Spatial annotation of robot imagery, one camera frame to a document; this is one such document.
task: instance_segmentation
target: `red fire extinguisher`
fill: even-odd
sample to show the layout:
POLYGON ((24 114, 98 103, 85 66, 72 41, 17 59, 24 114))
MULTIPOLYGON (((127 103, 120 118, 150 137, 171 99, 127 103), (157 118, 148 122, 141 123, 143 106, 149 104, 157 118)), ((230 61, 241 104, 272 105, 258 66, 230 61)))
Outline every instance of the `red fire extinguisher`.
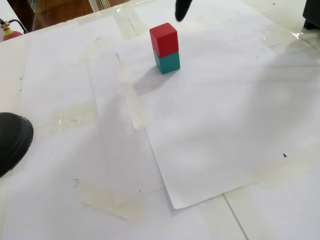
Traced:
POLYGON ((18 22, 21 26, 21 28, 23 29, 23 33, 24 34, 27 34, 28 31, 25 29, 25 27, 22 25, 22 23, 19 21, 19 20, 16 20, 16 19, 12 19, 10 21, 3 21, 1 18, 0 18, 0 23, 1 23, 1 28, 3 29, 4 31, 4 37, 3 37, 3 41, 5 40, 8 40, 8 39, 13 39, 15 37, 18 37, 18 36, 21 36, 23 35, 21 32, 18 32, 18 31, 12 31, 10 29, 10 23, 12 22, 18 22))

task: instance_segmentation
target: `table surface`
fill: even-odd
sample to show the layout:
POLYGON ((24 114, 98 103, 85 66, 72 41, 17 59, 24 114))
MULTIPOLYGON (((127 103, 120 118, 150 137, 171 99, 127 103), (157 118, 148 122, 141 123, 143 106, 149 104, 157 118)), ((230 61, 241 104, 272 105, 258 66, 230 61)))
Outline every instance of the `table surface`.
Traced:
MULTIPOLYGON (((303 32, 304 41, 314 51, 320 50, 317 31, 302 30, 304 0, 244 0, 242 3, 273 22, 267 28, 274 35, 279 31, 303 32)), ((98 82, 83 87, 91 88, 94 93, 93 98, 88 93, 85 102, 86 110, 91 113, 93 109, 94 117, 77 129, 53 132, 56 126, 52 119, 26 110, 22 104, 24 91, 33 90, 23 88, 24 77, 29 71, 27 61, 33 54, 30 48, 37 36, 63 28, 84 32, 90 29, 88 35, 99 36, 102 25, 98 22, 112 19, 116 28, 106 25, 101 34, 108 39, 104 46, 113 49, 144 34, 146 28, 157 24, 159 14, 173 17, 173 3, 172 10, 154 12, 159 5, 160 0, 134 0, 0 43, 1 55, 5 56, 0 59, 5 69, 0 75, 0 111, 23 115, 35 128, 34 141, 25 158, 0 179, 2 239, 319 239, 319 169, 271 187, 253 184, 175 210, 146 133, 134 130, 116 86, 98 82), (140 15, 141 9, 149 10, 148 14, 140 15), (105 155, 117 161, 105 161, 105 155), (90 191, 96 198, 87 198, 90 191), (100 194, 116 199, 117 205, 99 202, 100 194)), ((191 7, 202 5, 194 0, 191 7)), ((186 31, 202 27, 202 23, 190 18, 182 24, 186 31)), ((101 49, 95 54, 86 41, 79 39, 84 42, 83 51, 89 48, 93 54, 85 55, 85 64, 89 68, 103 66, 101 49)), ((289 40, 275 41, 277 45, 289 40)), ((113 65, 106 66, 105 71, 116 78, 113 65)), ((73 107, 52 112, 69 114, 73 107)))

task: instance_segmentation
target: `floor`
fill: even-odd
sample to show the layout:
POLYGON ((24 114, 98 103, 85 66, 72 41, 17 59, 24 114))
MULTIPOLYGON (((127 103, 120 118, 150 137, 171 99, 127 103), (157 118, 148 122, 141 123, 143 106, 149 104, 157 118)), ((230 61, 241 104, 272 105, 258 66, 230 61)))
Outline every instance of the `floor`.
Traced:
MULTIPOLYGON (((93 13, 89 0, 7 0, 31 32, 93 13)), ((129 0, 106 0, 109 7, 129 0)))
POLYGON ((91 13, 88 0, 38 0, 33 31, 91 13))

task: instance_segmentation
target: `paper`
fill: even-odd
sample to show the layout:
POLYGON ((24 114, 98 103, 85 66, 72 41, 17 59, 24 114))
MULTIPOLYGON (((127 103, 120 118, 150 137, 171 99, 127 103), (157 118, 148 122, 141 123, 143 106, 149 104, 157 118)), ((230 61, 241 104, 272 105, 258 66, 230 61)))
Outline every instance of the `paper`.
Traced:
POLYGON ((178 32, 181 69, 165 75, 149 36, 118 51, 176 209, 249 184, 248 176, 318 137, 318 53, 297 39, 278 55, 260 42, 268 31, 257 25, 239 16, 178 32))

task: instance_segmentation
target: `wooden block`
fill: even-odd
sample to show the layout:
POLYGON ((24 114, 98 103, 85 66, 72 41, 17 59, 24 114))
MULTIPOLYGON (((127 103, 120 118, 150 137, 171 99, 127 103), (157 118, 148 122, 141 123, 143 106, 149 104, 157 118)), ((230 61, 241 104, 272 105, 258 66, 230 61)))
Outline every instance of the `wooden block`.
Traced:
POLYGON ((178 51, 165 57, 159 57, 155 51, 153 51, 153 53, 156 66, 162 74, 166 74, 174 70, 178 70, 180 68, 180 59, 178 51))
POLYGON ((153 50, 164 58, 179 51, 177 30, 170 23, 150 29, 153 50))

